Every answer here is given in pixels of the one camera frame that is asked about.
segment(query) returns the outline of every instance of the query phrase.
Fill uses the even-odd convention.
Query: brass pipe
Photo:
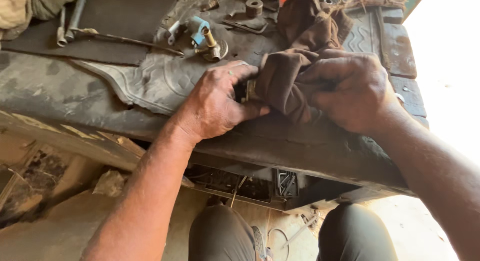
[[[207,27],[202,28],[201,33],[203,34],[203,36],[205,36],[208,47],[214,47],[217,45],[217,42],[213,38],[212,32]]]

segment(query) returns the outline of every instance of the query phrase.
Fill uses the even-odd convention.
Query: gray pants
[[[356,204],[341,204],[327,214],[318,245],[321,261],[398,260],[384,223]],[[189,261],[258,260],[252,228],[236,211],[219,205],[205,208],[193,221],[188,255]]]

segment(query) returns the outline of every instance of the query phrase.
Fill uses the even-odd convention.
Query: foot
[[[253,230],[253,239],[255,240],[255,250],[258,252],[258,256],[265,260],[267,257],[265,246],[264,246],[264,238],[260,231],[260,229],[256,226],[251,227]]]

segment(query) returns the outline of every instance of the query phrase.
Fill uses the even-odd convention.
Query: metal bushing
[[[261,0],[247,0],[245,2],[245,14],[249,18],[261,16],[264,8],[264,3]]]

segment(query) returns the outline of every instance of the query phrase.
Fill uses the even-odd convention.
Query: man's right hand
[[[337,86],[315,92],[309,104],[347,131],[372,136],[389,117],[405,113],[375,54],[326,49],[298,75],[304,83],[318,79],[333,80]]]

